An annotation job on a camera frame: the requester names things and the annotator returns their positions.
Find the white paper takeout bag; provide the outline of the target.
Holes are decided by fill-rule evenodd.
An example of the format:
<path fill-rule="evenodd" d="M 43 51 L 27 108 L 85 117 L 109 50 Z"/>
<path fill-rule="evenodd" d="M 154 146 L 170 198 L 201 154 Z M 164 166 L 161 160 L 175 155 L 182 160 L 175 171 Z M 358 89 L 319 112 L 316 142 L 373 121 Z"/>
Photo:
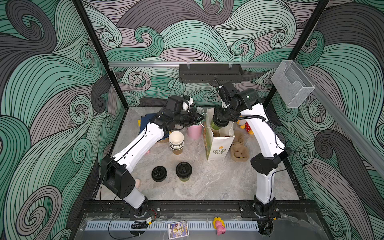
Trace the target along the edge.
<path fill-rule="evenodd" d="M 206 110 L 204 114 L 203 139 L 208 161 L 222 160 L 226 157 L 235 138 L 233 122 L 229 122 L 226 127 L 215 130 L 211 126 L 214 108 Z"/>

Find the black coffee cup lid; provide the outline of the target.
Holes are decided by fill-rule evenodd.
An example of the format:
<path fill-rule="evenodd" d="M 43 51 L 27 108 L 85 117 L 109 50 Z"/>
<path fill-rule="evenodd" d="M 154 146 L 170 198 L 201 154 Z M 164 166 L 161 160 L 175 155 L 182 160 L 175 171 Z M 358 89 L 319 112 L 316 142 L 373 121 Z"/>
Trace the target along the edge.
<path fill-rule="evenodd" d="M 188 176 L 192 174 L 193 168 L 188 162 L 181 162 L 176 166 L 176 174 L 178 177 Z"/>

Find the green paper coffee cup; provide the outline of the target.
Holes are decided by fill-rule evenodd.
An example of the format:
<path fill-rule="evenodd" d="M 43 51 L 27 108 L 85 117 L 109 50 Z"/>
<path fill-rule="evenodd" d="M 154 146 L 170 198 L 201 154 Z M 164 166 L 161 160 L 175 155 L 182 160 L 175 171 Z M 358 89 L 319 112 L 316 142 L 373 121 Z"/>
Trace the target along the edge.
<path fill-rule="evenodd" d="M 190 179 L 190 175 L 188 175 L 188 176 L 181 176 L 181 177 L 179 177 L 179 179 L 182 181 L 182 182 L 186 182 L 186 181 L 188 181 L 189 179 Z"/>

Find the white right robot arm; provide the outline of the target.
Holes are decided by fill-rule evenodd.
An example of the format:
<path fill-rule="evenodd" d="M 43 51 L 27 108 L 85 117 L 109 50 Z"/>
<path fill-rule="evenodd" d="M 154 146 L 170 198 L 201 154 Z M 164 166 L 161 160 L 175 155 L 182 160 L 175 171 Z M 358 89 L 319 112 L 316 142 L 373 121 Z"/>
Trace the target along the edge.
<path fill-rule="evenodd" d="M 261 149 L 261 153 L 251 158 L 251 165 L 257 172 L 255 208 L 260 215 L 265 215 L 274 208 L 274 176 L 282 160 L 289 156 L 290 150 L 278 139 L 256 90 L 239 91 L 231 82 L 216 82 L 222 105 L 214 108 L 210 127 L 219 130 L 229 122 L 239 120 L 246 120 L 251 127 Z"/>

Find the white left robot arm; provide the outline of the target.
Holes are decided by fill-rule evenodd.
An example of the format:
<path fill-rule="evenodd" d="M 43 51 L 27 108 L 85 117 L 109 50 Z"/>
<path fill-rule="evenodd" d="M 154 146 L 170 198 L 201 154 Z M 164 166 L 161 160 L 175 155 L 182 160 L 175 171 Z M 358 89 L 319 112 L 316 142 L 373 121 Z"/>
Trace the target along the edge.
<path fill-rule="evenodd" d="M 204 119 L 191 109 L 194 99 L 189 96 L 168 97 L 167 103 L 155 113 L 142 132 L 122 151 L 101 161 L 102 184 L 138 212 L 147 208 L 148 199 L 135 187 L 131 175 L 140 159 L 176 125 L 189 127 Z"/>

